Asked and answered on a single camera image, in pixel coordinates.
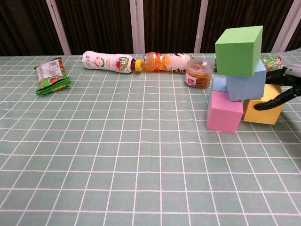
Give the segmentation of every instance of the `light blue cube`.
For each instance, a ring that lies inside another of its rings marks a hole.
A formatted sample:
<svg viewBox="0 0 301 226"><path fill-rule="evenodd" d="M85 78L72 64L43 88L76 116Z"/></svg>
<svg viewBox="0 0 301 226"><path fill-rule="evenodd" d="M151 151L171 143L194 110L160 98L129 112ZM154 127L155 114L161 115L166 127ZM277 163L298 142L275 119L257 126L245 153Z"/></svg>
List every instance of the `light blue cube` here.
<svg viewBox="0 0 301 226"><path fill-rule="evenodd" d="M213 76L208 101L211 98L212 91L227 93L227 85L226 85L226 77L225 76L219 76L219 75Z"/></svg>
<svg viewBox="0 0 301 226"><path fill-rule="evenodd" d="M227 76L226 84L230 101L263 97L267 70L260 60L252 77Z"/></svg>

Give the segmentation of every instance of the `foam block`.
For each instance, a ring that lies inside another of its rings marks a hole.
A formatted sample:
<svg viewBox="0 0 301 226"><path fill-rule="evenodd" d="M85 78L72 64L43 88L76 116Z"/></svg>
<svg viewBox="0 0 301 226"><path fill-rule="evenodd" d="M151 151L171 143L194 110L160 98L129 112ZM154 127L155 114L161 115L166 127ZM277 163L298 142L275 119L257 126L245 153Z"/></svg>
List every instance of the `foam block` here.
<svg viewBox="0 0 301 226"><path fill-rule="evenodd" d="M229 28L215 43L218 74L252 77L261 56L263 26Z"/></svg>
<svg viewBox="0 0 301 226"><path fill-rule="evenodd" d="M260 60L253 77L227 76L227 88L230 101L263 97L267 69Z"/></svg>
<svg viewBox="0 0 301 226"><path fill-rule="evenodd" d="M212 91L219 91L219 92L226 93L227 92L226 77L214 75L212 79L212 85L210 88L209 100L211 98Z"/></svg>
<svg viewBox="0 0 301 226"><path fill-rule="evenodd" d="M274 99L280 93L281 87L279 85L265 84L263 97L244 101L244 121L269 125L276 124L284 105L265 111L255 110L254 105Z"/></svg>
<svg viewBox="0 0 301 226"><path fill-rule="evenodd" d="M242 116L241 101L230 101L228 93L212 91L207 111L207 129L235 133Z"/></svg>

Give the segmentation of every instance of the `snack bag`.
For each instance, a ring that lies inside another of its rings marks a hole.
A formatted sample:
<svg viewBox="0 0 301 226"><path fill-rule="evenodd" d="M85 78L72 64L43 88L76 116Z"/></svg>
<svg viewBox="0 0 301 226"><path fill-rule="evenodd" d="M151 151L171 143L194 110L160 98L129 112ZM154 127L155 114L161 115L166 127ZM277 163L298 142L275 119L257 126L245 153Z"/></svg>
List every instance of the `snack bag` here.
<svg viewBox="0 0 301 226"><path fill-rule="evenodd" d="M61 57L43 63L34 69L39 79L39 89L36 91L38 96L58 91L71 84Z"/></svg>
<svg viewBox="0 0 301 226"><path fill-rule="evenodd" d="M281 69L281 57L280 56L261 56L261 60L267 69L267 72Z"/></svg>

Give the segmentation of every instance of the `curtain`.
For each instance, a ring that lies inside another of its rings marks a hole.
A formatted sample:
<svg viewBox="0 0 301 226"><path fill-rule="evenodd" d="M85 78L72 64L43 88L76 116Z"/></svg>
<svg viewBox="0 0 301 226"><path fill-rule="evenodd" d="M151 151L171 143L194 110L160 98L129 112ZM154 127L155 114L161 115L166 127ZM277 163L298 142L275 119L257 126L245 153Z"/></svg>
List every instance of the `curtain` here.
<svg viewBox="0 0 301 226"><path fill-rule="evenodd" d="M0 55L63 54L44 0L1 0Z"/></svg>
<svg viewBox="0 0 301 226"><path fill-rule="evenodd" d="M128 0L56 0L72 54L133 53Z"/></svg>
<svg viewBox="0 0 301 226"><path fill-rule="evenodd" d="M301 48L301 21L296 27L296 30L286 47L286 51L295 50L297 48Z"/></svg>
<svg viewBox="0 0 301 226"><path fill-rule="evenodd" d="M200 0L144 0L145 51L193 53Z"/></svg>
<svg viewBox="0 0 301 226"><path fill-rule="evenodd" d="M214 53L214 44L227 28L263 25L262 52L270 52L293 0L209 0L201 53Z"/></svg>

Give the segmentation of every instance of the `plastic bottle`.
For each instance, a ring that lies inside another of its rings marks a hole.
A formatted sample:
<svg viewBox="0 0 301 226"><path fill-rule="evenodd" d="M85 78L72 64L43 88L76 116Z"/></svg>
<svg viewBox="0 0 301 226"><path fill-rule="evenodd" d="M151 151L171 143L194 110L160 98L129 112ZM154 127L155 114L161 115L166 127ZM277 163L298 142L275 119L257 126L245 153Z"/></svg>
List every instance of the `plastic bottle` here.
<svg viewBox="0 0 301 226"><path fill-rule="evenodd" d="M149 52L143 56L143 69L149 72L170 71L186 73L187 63L193 57L186 53Z"/></svg>
<svg viewBox="0 0 301 226"><path fill-rule="evenodd" d="M82 62L85 68L110 70L119 73L131 73L142 71L142 60L135 60L127 54L106 54L86 51Z"/></svg>

